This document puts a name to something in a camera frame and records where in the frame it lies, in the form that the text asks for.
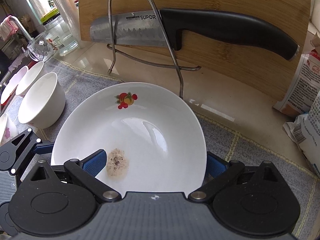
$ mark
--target toilet paper roll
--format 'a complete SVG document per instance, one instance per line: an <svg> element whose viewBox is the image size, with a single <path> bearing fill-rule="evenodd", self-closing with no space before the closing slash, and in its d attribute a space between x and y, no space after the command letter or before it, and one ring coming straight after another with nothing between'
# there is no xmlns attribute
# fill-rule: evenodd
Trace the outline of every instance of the toilet paper roll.
<svg viewBox="0 0 320 240"><path fill-rule="evenodd" d="M29 2L39 18L41 18L51 10L47 0L29 0Z"/></svg>

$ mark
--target food residue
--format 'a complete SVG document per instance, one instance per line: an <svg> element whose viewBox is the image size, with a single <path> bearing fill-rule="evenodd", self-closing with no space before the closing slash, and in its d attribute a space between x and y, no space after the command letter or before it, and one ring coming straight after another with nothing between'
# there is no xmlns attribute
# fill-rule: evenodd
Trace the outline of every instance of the food residue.
<svg viewBox="0 0 320 240"><path fill-rule="evenodd" d="M112 179L123 179L129 169L129 160L124 156L124 152L119 149L112 150L108 156L107 173Z"/></svg>

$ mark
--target dish rag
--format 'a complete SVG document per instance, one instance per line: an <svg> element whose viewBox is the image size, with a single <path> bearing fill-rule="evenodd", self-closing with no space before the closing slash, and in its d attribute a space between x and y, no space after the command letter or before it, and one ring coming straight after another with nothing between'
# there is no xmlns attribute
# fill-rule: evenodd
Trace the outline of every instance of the dish rag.
<svg viewBox="0 0 320 240"><path fill-rule="evenodd" d="M19 29L18 26L6 17L2 23L0 23L0 36L3 41L6 41L11 35L15 34Z"/></svg>

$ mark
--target kitchen knife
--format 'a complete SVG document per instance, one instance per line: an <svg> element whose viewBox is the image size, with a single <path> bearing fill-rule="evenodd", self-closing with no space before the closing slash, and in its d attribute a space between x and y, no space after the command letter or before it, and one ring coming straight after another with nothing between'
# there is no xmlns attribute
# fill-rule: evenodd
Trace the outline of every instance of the kitchen knife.
<svg viewBox="0 0 320 240"><path fill-rule="evenodd" d="M182 31L189 30L214 40L270 50L286 60L299 52L298 44L278 27L245 14L218 11L162 8L162 23L174 50L182 47ZM115 44L166 47L153 11L114 15ZM108 17L94 20L93 42L111 43Z"/></svg>

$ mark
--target cutting board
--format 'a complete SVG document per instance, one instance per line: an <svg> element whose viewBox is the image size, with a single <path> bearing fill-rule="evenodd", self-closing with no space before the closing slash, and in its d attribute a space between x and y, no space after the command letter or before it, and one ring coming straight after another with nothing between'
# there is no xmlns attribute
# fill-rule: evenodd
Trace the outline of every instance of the cutting board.
<svg viewBox="0 0 320 240"><path fill-rule="evenodd" d="M154 0L158 8L217 9L266 20L288 33L300 46L308 30L310 0ZM147 0L112 0L112 13L150 10ZM90 25L108 15L108 0L79 0L81 39L90 41ZM189 31L183 32L178 59L210 68L281 100L298 65L264 49L231 45ZM169 56L166 48L132 46Z"/></svg>

